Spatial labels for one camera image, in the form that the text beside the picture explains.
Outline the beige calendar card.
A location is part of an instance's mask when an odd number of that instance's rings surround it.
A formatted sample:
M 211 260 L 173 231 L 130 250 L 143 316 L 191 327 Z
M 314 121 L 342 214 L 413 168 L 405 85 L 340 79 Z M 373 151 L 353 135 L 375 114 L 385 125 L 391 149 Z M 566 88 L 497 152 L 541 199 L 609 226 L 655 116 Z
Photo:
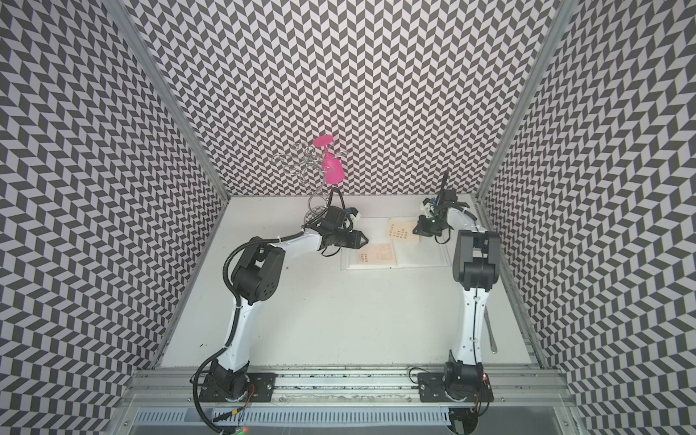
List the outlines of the beige calendar card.
M 389 219 L 386 228 L 388 239 L 408 244 L 417 244 L 420 237 L 414 233 L 418 221 L 413 219 Z

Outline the white photo album bicycle cover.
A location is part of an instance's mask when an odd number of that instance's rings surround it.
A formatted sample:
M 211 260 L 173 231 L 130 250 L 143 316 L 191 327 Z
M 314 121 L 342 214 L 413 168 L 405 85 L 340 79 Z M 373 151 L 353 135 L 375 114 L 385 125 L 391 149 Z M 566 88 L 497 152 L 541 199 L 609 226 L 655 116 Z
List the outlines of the white photo album bicycle cover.
M 368 217 L 357 224 L 369 239 L 368 244 L 391 243 L 395 253 L 395 266 L 362 266 L 357 264 L 358 250 L 344 250 L 341 257 L 341 266 L 344 271 L 379 270 L 379 269 L 405 269 L 405 268 L 444 268 L 451 265 L 449 248 L 438 244 L 434 239 L 420 237 L 417 244 L 408 244 L 394 241 L 386 237 L 386 228 L 389 219 L 415 219 L 415 217 Z

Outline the pale pink card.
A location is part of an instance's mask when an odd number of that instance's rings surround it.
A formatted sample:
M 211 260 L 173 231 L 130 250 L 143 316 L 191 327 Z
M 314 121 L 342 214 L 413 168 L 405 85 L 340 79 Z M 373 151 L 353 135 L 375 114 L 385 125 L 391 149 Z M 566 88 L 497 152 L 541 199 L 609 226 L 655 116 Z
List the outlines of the pale pink card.
M 396 258 L 391 243 L 368 244 L 357 252 L 357 264 L 362 266 L 395 266 Z

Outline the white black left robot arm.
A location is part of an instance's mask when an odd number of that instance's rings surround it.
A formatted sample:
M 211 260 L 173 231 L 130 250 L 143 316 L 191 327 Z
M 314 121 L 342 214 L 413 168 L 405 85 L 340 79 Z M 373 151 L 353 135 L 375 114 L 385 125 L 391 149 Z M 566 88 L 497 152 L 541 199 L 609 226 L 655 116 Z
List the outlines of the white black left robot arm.
M 287 261 L 331 247 L 359 250 L 369 243 L 355 228 L 358 209 L 346 206 L 338 188 L 332 188 L 330 194 L 339 197 L 339 204 L 328 199 L 324 209 L 299 232 L 274 239 L 252 237 L 226 258 L 223 284 L 235 304 L 223 346 L 190 378 L 195 400 L 239 402 L 251 397 L 249 366 L 255 323 L 264 303 L 278 290 Z

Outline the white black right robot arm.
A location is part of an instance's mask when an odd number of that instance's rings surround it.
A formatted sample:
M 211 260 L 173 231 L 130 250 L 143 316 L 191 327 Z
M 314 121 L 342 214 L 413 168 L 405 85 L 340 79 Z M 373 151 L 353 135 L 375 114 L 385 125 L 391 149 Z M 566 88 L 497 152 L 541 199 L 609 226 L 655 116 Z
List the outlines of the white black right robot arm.
M 485 376 L 481 341 L 489 296 L 500 278 L 500 235 L 482 228 L 469 206 L 448 187 L 446 170 L 433 198 L 422 201 L 413 234 L 419 237 L 446 237 L 439 244 L 455 244 L 451 273 L 461 294 L 459 329 L 445 364 L 442 386 L 454 402 L 487 402 L 489 386 Z

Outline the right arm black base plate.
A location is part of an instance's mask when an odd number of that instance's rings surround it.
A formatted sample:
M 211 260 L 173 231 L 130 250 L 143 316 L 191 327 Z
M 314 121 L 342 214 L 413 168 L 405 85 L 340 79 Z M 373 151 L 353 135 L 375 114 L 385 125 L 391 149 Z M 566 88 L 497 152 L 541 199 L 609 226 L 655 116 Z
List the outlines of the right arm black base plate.
M 495 400 L 489 377 L 486 374 L 483 375 L 478 384 L 455 380 L 446 385 L 443 373 L 422 372 L 417 374 L 417 384 L 421 402 L 480 402 L 486 404 Z

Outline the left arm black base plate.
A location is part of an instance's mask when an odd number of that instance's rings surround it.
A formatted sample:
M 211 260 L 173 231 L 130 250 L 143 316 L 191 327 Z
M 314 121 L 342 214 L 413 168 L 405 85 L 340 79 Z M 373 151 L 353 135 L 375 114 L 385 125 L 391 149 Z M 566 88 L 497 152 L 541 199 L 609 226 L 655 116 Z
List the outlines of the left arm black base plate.
M 201 402 L 271 402 L 276 373 L 241 373 L 239 375 L 206 375 L 199 390 Z

